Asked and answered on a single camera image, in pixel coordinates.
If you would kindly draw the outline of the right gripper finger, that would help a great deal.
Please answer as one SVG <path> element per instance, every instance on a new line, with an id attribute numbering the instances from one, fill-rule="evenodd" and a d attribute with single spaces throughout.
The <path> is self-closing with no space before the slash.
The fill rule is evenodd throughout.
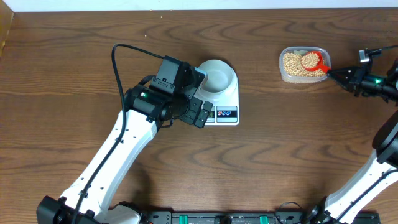
<path id="1" fill-rule="evenodd" d="M 353 75 L 328 74 L 328 78 L 335 81 L 342 89 L 354 92 L 356 89 Z"/>
<path id="2" fill-rule="evenodd" d="M 352 66 L 338 69 L 331 69 L 328 71 L 327 75 L 329 78 L 346 78 L 353 77 L 355 72 L 359 70 L 360 67 Z"/>

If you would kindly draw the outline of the grey round bowl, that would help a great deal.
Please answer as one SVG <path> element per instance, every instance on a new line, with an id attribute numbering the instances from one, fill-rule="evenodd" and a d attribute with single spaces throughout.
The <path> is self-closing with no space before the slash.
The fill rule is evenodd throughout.
<path id="1" fill-rule="evenodd" d="M 231 91 L 236 86 L 236 75 L 233 69 L 224 61 L 208 60 L 199 66 L 206 72 L 207 80 L 202 89 L 209 93 Z"/>

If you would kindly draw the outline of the red plastic measuring scoop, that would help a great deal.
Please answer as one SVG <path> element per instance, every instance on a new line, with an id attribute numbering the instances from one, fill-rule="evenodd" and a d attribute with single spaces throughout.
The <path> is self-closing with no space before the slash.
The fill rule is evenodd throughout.
<path id="1" fill-rule="evenodd" d="M 323 55 L 318 51 L 307 52 L 301 59 L 301 65 L 309 72 L 321 70 L 328 73 L 330 67 L 324 64 Z"/>

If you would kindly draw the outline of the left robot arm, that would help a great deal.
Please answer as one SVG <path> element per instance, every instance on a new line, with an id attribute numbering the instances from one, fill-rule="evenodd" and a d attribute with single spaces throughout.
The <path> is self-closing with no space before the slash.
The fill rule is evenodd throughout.
<path id="1" fill-rule="evenodd" d="M 129 89 L 113 130 L 87 168 L 59 199 L 43 198 L 38 223 L 139 223 L 141 214 L 126 205 L 111 208 L 120 183 L 163 122 L 179 119 L 203 128 L 212 103 L 191 90 L 164 92 L 138 84 Z"/>

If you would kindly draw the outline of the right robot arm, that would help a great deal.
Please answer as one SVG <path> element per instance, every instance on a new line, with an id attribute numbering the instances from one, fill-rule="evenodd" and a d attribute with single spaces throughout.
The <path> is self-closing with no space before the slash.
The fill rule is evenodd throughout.
<path id="1" fill-rule="evenodd" d="M 397 61 L 386 77 L 361 67 L 329 70 L 327 75 L 355 96 L 379 96 L 397 102 Z M 397 182 L 397 113 L 380 128 L 365 165 L 342 188 L 325 197 L 302 223 L 352 223 L 358 213 L 384 189 Z"/>

